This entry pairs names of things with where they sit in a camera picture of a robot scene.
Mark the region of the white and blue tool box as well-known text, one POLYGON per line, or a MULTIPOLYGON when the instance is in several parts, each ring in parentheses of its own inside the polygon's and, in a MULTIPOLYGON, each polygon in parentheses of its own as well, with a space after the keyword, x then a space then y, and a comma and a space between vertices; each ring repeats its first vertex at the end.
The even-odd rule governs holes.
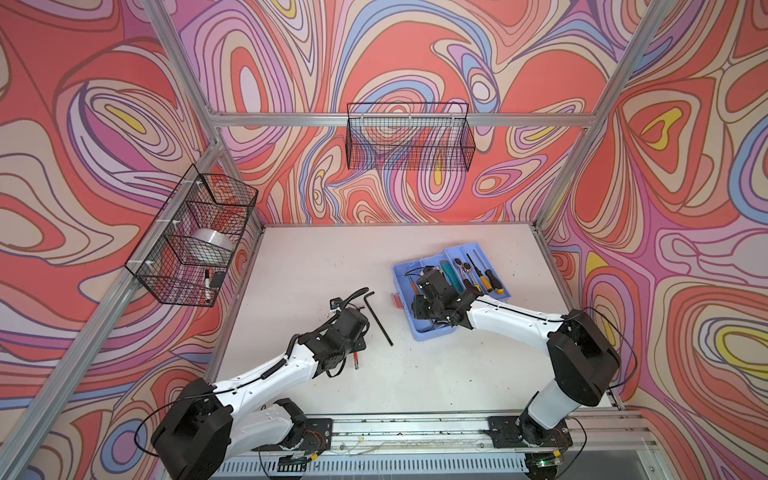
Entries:
POLYGON ((456 304, 469 289, 499 301, 510 298, 506 285, 477 243, 448 247, 433 256, 397 264, 392 273, 417 341, 452 333, 449 320, 439 316, 437 310, 456 304))

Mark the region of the teal utility knife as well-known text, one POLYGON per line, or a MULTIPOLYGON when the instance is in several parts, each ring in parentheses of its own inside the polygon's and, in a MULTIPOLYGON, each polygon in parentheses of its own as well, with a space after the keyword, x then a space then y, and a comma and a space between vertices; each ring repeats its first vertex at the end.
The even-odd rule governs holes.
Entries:
POLYGON ((456 275, 456 272, 451 264, 447 261, 441 261, 440 269, 446 277, 447 281, 456 289, 457 292, 461 293, 464 290, 464 285, 456 275))

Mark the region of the black hex key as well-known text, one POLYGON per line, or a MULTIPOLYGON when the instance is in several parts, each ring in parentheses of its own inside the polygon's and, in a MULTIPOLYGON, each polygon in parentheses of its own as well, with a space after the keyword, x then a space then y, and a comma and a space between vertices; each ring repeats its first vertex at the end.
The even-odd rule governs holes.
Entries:
POLYGON ((363 302, 365 304, 365 307, 368 309, 369 313, 373 317, 373 320, 374 320, 375 324, 377 325, 377 327, 379 328, 380 332, 384 336, 384 338, 387 341, 388 345, 390 347, 394 347, 394 342, 393 342, 391 336, 389 335, 389 333, 385 329, 385 327, 384 327, 383 323, 381 322, 378 314, 376 313, 375 309, 373 308, 372 304, 370 303, 370 298, 373 295, 375 295, 375 291, 372 291, 372 290, 368 291, 367 293, 365 293, 363 295, 363 302))

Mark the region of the black yellow ratchet wrench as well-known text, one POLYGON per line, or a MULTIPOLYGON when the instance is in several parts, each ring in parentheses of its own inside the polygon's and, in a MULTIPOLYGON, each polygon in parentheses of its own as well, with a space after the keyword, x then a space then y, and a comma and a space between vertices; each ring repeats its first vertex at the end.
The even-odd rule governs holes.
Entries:
POLYGON ((463 270, 463 272, 464 272, 464 274, 465 274, 465 276, 466 276, 467 280, 468 280, 468 281, 469 281, 469 282, 470 282, 470 283, 471 283, 471 284, 472 284, 472 285, 473 285, 473 286, 474 286, 474 287, 475 287, 475 288, 476 288, 478 291, 482 291, 482 289, 481 289, 481 287, 480 287, 480 284, 478 283, 478 281, 477 281, 477 280, 474 278, 474 276, 473 276, 473 273, 472 273, 472 268, 471 268, 470 264, 469 264, 468 262, 464 261, 463 259, 461 259, 461 260, 460 260, 460 264, 461 264, 462 270, 463 270))

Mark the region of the black yellow long screwdriver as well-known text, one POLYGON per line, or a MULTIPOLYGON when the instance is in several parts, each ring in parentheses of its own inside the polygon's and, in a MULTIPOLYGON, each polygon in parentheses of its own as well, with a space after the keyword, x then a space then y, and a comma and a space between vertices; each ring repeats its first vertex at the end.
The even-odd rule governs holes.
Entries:
POLYGON ((478 257, 478 260, 480 261, 482 268, 484 269, 484 275, 489 280, 492 290, 499 295, 504 294, 505 289, 504 289, 503 283, 497 277, 493 269, 490 267, 490 264, 485 261, 482 255, 476 254, 476 256, 478 257))

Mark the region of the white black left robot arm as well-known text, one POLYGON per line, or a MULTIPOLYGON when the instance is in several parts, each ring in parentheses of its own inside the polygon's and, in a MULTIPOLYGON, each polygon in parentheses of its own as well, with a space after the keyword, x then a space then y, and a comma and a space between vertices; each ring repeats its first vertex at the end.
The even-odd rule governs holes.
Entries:
POLYGON ((162 406, 151 446, 173 479, 208 479, 224 461, 246 451, 302 441, 303 412, 279 396, 321 374, 341 372, 349 355, 366 348, 370 321, 356 307, 339 307, 313 331, 296 334, 286 352, 217 383, 191 381, 162 406))

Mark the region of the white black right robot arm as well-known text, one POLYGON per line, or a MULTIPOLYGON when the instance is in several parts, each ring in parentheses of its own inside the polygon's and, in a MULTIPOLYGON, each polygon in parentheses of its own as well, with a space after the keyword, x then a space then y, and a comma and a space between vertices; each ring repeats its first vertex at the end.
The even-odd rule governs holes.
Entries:
POLYGON ((481 330, 532 346, 550 359, 553 379, 538 391, 519 418, 522 429, 545 433, 581 406, 597 406, 621 366, 621 357, 590 315, 537 312, 483 295, 475 287, 457 291, 428 267, 416 281, 413 302, 420 319, 481 330))

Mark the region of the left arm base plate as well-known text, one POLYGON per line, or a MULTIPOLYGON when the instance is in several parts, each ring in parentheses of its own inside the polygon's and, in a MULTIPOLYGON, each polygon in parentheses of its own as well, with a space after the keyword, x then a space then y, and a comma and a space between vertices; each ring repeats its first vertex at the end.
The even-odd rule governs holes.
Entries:
POLYGON ((266 452, 303 452, 321 454, 332 446, 333 420, 330 417, 309 418, 293 426, 278 444, 260 447, 266 452))

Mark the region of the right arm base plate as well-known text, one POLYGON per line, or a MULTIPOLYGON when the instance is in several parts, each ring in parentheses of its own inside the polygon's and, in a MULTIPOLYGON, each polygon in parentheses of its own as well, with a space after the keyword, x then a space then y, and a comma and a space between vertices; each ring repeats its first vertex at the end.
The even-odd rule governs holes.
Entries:
POLYGON ((545 429, 527 416, 490 416, 482 430, 495 448, 554 448, 567 450, 573 440, 562 419, 554 428, 545 429))

